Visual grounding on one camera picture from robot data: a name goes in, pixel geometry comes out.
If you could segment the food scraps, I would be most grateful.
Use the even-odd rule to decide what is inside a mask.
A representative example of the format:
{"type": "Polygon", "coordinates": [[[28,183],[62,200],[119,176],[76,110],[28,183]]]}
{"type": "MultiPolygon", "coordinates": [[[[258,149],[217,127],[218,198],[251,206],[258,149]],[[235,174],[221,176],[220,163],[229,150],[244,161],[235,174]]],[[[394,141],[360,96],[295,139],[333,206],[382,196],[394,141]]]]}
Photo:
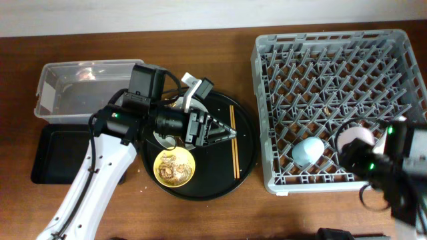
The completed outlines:
{"type": "Polygon", "coordinates": [[[157,173],[167,184],[178,186],[190,179],[193,168],[187,159],[164,153],[160,158],[157,173]]]}

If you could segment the yellow bowl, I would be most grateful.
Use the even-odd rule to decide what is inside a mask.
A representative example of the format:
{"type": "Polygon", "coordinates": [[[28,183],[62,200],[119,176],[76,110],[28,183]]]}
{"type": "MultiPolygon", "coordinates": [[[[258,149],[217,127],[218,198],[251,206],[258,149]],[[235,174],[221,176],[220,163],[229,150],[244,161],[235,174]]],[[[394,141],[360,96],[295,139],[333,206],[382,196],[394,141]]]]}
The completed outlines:
{"type": "Polygon", "coordinates": [[[155,179],[165,187],[181,187],[189,182],[195,173],[195,159],[183,147],[171,147],[161,151],[153,163],[155,179]]]}

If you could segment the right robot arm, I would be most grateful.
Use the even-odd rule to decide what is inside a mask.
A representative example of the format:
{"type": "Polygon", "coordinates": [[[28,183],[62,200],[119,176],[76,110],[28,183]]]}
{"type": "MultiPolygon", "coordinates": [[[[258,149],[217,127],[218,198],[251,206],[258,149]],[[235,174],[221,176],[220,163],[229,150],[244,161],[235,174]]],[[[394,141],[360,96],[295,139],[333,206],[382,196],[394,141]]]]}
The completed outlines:
{"type": "Polygon", "coordinates": [[[426,124],[377,120],[384,150],[374,150],[373,133],[343,123],[334,138],[340,167],[383,193],[403,239],[426,238],[426,124]]]}

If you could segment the blue cup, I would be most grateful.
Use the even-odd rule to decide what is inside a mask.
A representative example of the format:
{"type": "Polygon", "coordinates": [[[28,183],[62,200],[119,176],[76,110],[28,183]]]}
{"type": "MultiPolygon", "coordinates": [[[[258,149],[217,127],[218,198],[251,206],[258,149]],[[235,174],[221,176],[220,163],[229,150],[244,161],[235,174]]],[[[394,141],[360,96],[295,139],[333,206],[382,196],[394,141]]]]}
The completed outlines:
{"type": "Polygon", "coordinates": [[[292,158],[299,166],[314,164],[325,150],[324,143],[317,137],[308,137],[292,149],[292,158]]]}

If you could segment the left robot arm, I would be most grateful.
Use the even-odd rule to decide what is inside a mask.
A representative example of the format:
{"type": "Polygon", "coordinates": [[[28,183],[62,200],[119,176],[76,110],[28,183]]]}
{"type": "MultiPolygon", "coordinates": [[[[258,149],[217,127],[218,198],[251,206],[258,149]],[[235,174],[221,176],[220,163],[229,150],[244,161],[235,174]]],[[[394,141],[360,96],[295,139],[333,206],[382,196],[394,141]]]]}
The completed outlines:
{"type": "Polygon", "coordinates": [[[236,130],[206,111],[190,107],[191,98],[211,91],[208,79],[136,64],[129,86],[116,92],[88,121],[85,159],[61,206],[38,239],[93,239],[105,209],[127,168],[133,163],[144,132],[163,139],[180,137],[194,147],[236,138],[236,130]]]}

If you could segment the pink cup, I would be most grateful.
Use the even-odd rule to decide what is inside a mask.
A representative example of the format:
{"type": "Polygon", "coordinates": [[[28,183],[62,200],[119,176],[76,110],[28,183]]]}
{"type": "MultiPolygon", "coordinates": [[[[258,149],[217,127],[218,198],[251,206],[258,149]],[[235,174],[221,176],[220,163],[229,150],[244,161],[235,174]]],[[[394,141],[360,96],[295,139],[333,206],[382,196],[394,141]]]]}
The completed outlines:
{"type": "Polygon", "coordinates": [[[344,145],[351,143],[355,139],[360,139],[371,146],[375,145],[374,135],[369,129],[364,127],[351,127],[338,135],[338,152],[341,153],[344,145]]]}

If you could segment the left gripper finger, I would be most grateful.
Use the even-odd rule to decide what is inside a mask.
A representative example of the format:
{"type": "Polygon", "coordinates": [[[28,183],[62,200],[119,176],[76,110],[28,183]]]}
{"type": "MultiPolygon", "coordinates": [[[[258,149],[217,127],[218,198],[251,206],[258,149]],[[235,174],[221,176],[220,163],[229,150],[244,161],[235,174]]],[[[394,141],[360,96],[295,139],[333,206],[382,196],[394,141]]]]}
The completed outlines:
{"type": "Polygon", "coordinates": [[[217,133],[209,133],[207,135],[207,138],[205,139],[205,145],[213,145],[216,143],[234,139],[235,137],[236,137],[236,133],[234,132],[224,131],[224,132],[217,132],[217,133]]]}
{"type": "Polygon", "coordinates": [[[221,122],[219,119],[215,118],[213,115],[207,116],[207,124],[209,125],[208,131],[207,131],[209,135],[215,135],[220,133],[226,134],[226,135],[236,134],[235,129],[221,122]]]}

